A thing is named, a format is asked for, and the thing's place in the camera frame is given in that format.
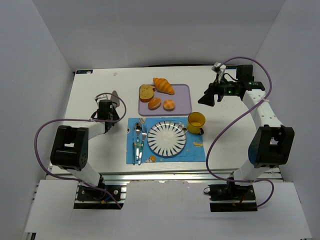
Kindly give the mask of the yellow enamel mug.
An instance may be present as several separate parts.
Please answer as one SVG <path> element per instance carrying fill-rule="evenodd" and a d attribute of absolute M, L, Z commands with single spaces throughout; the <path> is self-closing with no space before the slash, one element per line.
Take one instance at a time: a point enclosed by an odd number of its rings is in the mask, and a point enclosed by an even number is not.
<path fill-rule="evenodd" d="M 204 134 L 205 116 L 200 112 L 192 112 L 187 117 L 187 131 L 194 135 L 202 136 Z"/>

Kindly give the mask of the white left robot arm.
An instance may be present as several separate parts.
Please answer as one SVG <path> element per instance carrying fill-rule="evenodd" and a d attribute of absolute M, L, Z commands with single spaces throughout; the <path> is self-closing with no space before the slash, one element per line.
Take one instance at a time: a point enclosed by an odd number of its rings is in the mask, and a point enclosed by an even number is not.
<path fill-rule="evenodd" d="M 103 177 L 88 163 L 89 140 L 107 133 L 120 119 L 116 107 L 120 105 L 109 99 L 98 102 L 97 119 L 83 125 L 72 127 L 61 125 L 58 127 L 50 162 L 71 173 L 77 179 L 96 188 L 104 189 Z"/>

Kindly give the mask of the blue cartoon placemat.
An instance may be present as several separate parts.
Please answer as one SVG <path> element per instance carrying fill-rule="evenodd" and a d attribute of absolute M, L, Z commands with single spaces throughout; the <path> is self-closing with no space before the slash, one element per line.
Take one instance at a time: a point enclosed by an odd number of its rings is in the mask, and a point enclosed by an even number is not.
<path fill-rule="evenodd" d="M 147 134 L 150 128 L 161 121 L 172 121 L 183 127 L 186 133 L 186 145 L 181 153 L 174 157 L 158 156 L 151 151 L 147 143 L 147 136 L 144 140 L 144 147 L 142 153 L 141 164 L 146 163 L 170 163 L 170 162 L 204 162 L 205 150 L 203 144 L 203 137 L 201 135 L 189 133 L 186 130 L 187 118 L 186 117 L 148 117 L 144 119 L 142 125 L 147 125 Z"/>

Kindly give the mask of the sesame cream bun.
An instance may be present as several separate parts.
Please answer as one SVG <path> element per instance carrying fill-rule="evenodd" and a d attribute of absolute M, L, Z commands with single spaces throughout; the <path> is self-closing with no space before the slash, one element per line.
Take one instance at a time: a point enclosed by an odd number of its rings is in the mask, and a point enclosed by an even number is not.
<path fill-rule="evenodd" d="M 159 108 L 162 104 L 162 100 L 159 97 L 153 97 L 149 102 L 148 102 L 148 109 L 149 110 L 156 110 Z"/>

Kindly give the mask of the aluminium table frame rail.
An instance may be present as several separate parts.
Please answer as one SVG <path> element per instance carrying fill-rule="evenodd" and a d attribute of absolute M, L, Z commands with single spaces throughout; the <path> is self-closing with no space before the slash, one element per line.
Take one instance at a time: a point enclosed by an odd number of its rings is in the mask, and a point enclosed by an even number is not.
<path fill-rule="evenodd" d="M 125 187 L 127 182 L 130 181 L 187 181 L 187 182 L 212 182 L 214 177 L 205 169 L 205 162 L 158 162 L 158 163 L 143 163 L 140 166 L 138 164 L 122 164 L 122 165 L 110 165 L 106 163 L 93 164 L 94 167 L 98 167 L 98 171 L 107 185 L 121 185 L 121 197 L 125 197 Z M 49 164 L 48 171 L 59 177 L 73 178 L 71 173 L 66 170 L 58 169 L 57 166 Z M 211 169 L 211 171 L 220 176 L 221 178 L 227 178 L 229 175 L 236 171 L 236 168 L 221 168 Z M 272 182 L 283 182 L 283 176 L 278 167 L 266 170 L 258 179 L 269 179 Z M 36 235 L 35 231 L 31 230 L 31 213 L 29 214 L 27 224 L 24 230 L 26 240 L 31 240 L 32 236 Z"/>

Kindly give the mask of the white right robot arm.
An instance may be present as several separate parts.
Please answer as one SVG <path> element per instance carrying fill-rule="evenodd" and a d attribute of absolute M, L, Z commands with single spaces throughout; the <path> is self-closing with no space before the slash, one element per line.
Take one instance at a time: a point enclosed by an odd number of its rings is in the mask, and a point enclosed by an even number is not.
<path fill-rule="evenodd" d="M 295 132 L 276 117 L 267 101 L 264 85 L 254 80 L 253 65 L 239 65 L 233 81 L 225 79 L 225 65 L 216 62 L 212 70 L 216 78 L 198 103 L 212 107 L 223 97 L 239 97 L 255 124 L 256 133 L 248 147 L 248 159 L 229 178 L 236 185 L 250 186 L 264 172 L 287 163 Z"/>

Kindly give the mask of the round golden bread roll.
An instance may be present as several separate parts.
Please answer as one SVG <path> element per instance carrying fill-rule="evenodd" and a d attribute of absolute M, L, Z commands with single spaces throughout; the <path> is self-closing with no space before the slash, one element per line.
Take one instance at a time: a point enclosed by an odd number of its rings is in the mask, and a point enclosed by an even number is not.
<path fill-rule="evenodd" d="M 163 102 L 163 108 L 164 108 L 166 111 L 172 111 L 175 107 L 176 107 L 176 103 L 175 103 L 175 101 L 172 100 L 172 99 L 166 99 L 166 100 Z"/>

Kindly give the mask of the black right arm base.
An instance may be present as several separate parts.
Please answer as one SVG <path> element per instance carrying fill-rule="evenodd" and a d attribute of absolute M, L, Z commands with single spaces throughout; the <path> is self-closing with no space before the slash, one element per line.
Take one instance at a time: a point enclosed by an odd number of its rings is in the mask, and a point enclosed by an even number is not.
<path fill-rule="evenodd" d="M 241 186 L 234 182 L 210 184 L 203 189 L 209 196 L 212 213 L 257 212 L 257 202 L 252 185 Z"/>

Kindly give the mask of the brown toast slice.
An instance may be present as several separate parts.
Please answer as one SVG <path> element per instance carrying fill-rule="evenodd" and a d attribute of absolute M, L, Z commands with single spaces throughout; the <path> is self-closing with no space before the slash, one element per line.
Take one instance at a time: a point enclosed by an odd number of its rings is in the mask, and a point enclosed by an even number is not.
<path fill-rule="evenodd" d="M 143 103 L 149 102 L 154 97 L 156 88 L 153 85 L 142 84 L 139 88 L 139 99 Z"/>

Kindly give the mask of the orange striped croissant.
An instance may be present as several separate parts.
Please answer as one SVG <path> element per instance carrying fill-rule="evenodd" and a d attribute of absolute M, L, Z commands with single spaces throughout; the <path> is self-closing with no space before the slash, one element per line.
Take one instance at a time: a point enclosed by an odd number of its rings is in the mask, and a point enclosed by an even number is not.
<path fill-rule="evenodd" d="M 158 92 L 174 95 L 175 90 L 173 89 L 172 85 L 168 82 L 165 78 L 153 78 L 153 83 Z"/>

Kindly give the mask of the white blue striped plate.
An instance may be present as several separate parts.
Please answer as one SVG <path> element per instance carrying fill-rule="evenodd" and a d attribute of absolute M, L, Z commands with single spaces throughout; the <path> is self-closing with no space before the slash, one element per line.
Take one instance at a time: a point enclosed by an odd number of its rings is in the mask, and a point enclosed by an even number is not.
<path fill-rule="evenodd" d="M 147 133 L 147 144 L 157 156 L 172 158 L 182 152 L 187 143 L 186 131 L 173 121 L 160 121 Z"/>

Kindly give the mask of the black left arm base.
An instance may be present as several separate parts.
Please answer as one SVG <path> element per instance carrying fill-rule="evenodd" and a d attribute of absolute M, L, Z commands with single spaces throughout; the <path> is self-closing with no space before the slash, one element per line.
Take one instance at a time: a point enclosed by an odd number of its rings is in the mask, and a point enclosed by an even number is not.
<path fill-rule="evenodd" d="M 121 207 L 124 205 L 125 197 L 121 185 L 106 185 L 105 189 Z M 120 210 L 107 193 L 83 185 L 77 188 L 73 208 L 76 210 Z"/>

